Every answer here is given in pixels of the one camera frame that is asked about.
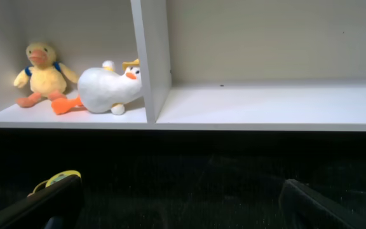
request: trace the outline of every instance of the plush toy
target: plush toy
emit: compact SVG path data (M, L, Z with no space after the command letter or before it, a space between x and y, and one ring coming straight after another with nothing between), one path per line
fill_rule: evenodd
M59 98L51 103L57 115L68 112L75 106L84 106L92 113L103 113L111 110L114 115L125 112L127 104L141 95L139 60L124 62L124 75L114 72L114 63L105 61L103 68L87 69L78 82L79 96L76 99Z
M30 89L33 94L17 99L17 104L29 108L41 97L47 97L51 101L66 98L63 92L67 84L62 75L73 83L77 83L78 77L68 67L56 62L55 50L45 43L33 43L26 48L26 55L33 66L26 67L20 72L13 85L22 88L30 78Z

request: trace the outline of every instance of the orange leg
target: orange leg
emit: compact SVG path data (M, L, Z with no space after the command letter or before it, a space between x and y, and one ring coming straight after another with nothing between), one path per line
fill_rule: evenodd
M67 99L67 97L64 94L60 93L58 90L55 90L54 92L48 95L48 99L50 101L54 101L55 99L59 98Z
M80 96L77 96L76 99L59 98L51 102L51 108L53 108L56 115L62 115L70 111L73 107L82 105Z
M30 95L28 98L19 98L17 99L17 104L21 108L30 108L34 106L40 99L41 94L39 92L35 92L32 95Z

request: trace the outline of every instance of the stuffed animal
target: stuffed animal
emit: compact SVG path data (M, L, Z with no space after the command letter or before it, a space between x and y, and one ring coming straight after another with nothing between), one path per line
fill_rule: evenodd
M26 67L20 72L13 85L22 88L30 78L30 89L33 94L17 99L17 104L29 108L41 97L47 97L51 101L66 98L63 92L67 84L63 75L73 83L77 83L78 77L68 67L56 62L55 50L45 43L33 43L26 48L26 55L33 66Z
M75 106L84 106L92 113L111 110L114 115L122 115L124 104L142 96L139 60L124 62L123 69L124 75L116 74L111 61L105 61L102 68L87 69L78 82L79 96L71 100L59 98L51 103L51 107L57 115Z

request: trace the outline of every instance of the dark background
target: dark background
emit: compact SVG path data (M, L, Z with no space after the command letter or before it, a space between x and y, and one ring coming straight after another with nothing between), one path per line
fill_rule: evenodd
M290 178L366 219L365 132L0 129L0 210L69 169L78 228L285 228Z

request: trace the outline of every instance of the yellow hat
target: yellow hat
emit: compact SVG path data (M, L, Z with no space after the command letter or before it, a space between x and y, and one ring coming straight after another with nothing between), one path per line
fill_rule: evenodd
M127 67L139 67L139 59L134 60L133 62L124 62L122 63L122 68L124 71Z

